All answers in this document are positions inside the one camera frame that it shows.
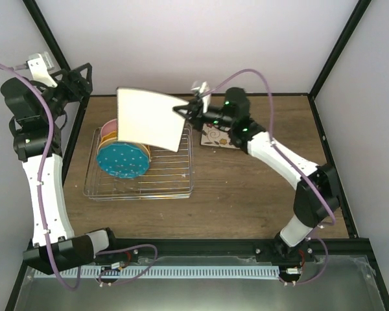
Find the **orange dotted scalloped plate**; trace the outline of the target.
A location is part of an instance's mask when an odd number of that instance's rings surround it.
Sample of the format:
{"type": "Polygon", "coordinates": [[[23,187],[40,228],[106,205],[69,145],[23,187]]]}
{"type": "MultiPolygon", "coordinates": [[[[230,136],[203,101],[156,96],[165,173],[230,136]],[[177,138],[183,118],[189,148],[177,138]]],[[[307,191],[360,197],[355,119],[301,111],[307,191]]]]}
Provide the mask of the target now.
{"type": "MultiPolygon", "coordinates": [[[[97,151],[99,152],[102,148],[105,146],[108,146],[109,144],[113,144],[117,142],[117,132],[112,131],[105,136],[102,136],[100,139],[100,143],[98,145],[97,151]]],[[[138,147],[141,149],[148,157],[151,157],[150,148],[147,145],[140,144],[140,143],[128,143],[131,146],[138,147]]]]}

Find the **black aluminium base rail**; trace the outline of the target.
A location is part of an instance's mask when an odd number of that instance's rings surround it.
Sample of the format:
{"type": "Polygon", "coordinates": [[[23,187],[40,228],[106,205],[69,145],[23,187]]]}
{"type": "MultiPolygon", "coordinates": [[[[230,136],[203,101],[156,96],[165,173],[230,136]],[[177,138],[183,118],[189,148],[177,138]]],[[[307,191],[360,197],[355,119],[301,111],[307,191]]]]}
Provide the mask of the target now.
{"type": "MultiPolygon", "coordinates": [[[[366,256],[369,260],[375,258],[368,238],[328,238],[324,239],[329,255],[366,256]]],[[[282,257],[274,246],[273,239],[136,239],[118,238],[114,249],[125,249],[142,244],[152,244],[157,247],[158,257],[252,257],[257,262],[271,262],[273,265],[295,264],[305,254],[305,260],[325,254],[324,248],[317,240],[304,242],[298,247],[300,251],[292,251],[282,257]]],[[[152,248],[145,247],[136,254],[131,254],[132,262],[140,258],[154,256],[152,248]]],[[[109,264],[121,259],[127,259],[125,251],[117,254],[98,255],[95,261],[99,264],[109,264]]]]}

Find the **pink round plate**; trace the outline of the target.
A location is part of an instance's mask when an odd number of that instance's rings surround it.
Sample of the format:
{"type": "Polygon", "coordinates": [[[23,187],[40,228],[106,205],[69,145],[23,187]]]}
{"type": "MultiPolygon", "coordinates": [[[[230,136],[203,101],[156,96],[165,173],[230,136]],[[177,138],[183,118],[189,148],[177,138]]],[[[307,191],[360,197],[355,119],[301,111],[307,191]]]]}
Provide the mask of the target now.
{"type": "Polygon", "coordinates": [[[103,138],[107,135],[113,134],[115,137],[117,136],[117,119],[112,119],[104,124],[101,128],[100,136],[103,138]]]}

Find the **plain white square plate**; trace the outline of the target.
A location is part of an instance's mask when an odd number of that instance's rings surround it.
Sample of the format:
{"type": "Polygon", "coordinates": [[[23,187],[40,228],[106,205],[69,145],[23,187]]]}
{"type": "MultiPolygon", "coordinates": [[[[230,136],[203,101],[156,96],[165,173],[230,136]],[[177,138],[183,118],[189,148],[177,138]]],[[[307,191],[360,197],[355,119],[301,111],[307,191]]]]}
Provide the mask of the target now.
{"type": "Polygon", "coordinates": [[[173,107],[187,104],[163,93],[117,88],[117,139],[177,152],[185,119],[173,107]]]}

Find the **teal dotted scalloped plate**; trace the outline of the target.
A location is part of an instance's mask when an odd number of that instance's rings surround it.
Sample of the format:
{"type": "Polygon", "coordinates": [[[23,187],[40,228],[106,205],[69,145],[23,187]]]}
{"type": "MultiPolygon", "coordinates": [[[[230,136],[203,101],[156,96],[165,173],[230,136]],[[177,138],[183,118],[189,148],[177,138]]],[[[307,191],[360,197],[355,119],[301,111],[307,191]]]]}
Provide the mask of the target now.
{"type": "Polygon", "coordinates": [[[134,179],[146,173],[150,156],[142,147],[115,142],[102,147],[96,156],[101,170],[116,178],[134,179]]]}

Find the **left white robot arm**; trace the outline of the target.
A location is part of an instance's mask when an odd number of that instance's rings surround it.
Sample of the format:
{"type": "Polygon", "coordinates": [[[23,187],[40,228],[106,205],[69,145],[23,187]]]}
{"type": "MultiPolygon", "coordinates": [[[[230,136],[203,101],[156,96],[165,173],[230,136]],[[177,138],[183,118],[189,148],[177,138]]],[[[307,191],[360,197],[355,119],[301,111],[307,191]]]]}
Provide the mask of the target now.
{"type": "Polygon", "coordinates": [[[13,116],[9,130],[13,149],[28,179],[34,231],[23,253],[26,265],[47,275],[81,267],[96,255],[106,262],[119,255],[118,243],[110,240],[108,228],[77,236],[70,224],[63,190],[61,130],[56,120],[71,102],[87,99],[93,91],[92,66],[85,63],[51,74],[51,82],[29,80],[14,69],[14,77],[3,83],[0,92],[13,116]]]}

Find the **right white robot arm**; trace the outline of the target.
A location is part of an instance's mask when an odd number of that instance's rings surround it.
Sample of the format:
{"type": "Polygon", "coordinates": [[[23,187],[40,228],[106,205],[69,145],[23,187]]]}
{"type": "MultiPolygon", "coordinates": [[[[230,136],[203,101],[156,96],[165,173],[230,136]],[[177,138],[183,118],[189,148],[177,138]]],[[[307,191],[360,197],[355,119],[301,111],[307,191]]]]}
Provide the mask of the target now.
{"type": "Polygon", "coordinates": [[[201,130],[210,124],[226,130],[231,143],[262,161],[295,190],[293,212],[288,224],[276,235],[274,251],[289,261],[298,254],[300,244],[317,227],[327,226],[340,207],[338,174],[331,165],[318,165],[278,143],[250,114],[250,101],[244,89],[229,88],[221,107],[207,106],[205,96],[197,93],[187,104],[173,111],[201,130]]]}

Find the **floral square plate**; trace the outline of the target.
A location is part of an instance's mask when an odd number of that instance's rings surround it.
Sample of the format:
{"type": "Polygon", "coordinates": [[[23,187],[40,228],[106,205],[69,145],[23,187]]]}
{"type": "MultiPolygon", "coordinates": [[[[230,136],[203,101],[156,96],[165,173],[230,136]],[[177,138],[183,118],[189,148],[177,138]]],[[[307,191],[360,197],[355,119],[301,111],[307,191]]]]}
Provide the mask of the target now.
{"type": "Polygon", "coordinates": [[[203,125],[201,131],[200,145],[234,150],[237,149],[237,147],[230,140],[226,129],[219,130],[212,124],[203,125]]]}

